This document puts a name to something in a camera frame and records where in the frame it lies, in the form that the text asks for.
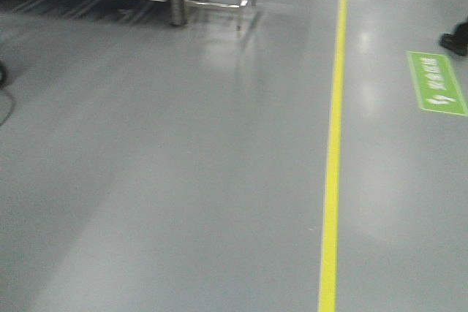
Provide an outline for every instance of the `person's foot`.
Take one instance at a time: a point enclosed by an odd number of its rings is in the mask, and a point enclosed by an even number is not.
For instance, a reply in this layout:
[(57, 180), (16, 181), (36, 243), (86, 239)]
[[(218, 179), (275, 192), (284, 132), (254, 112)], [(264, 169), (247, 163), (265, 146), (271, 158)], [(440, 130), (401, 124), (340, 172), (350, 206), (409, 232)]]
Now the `person's foot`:
[(439, 39), (439, 45), (454, 52), (458, 56), (467, 56), (468, 48), (466, 44), (456, 44), (453, 41), (453, 35), (444, 33)]

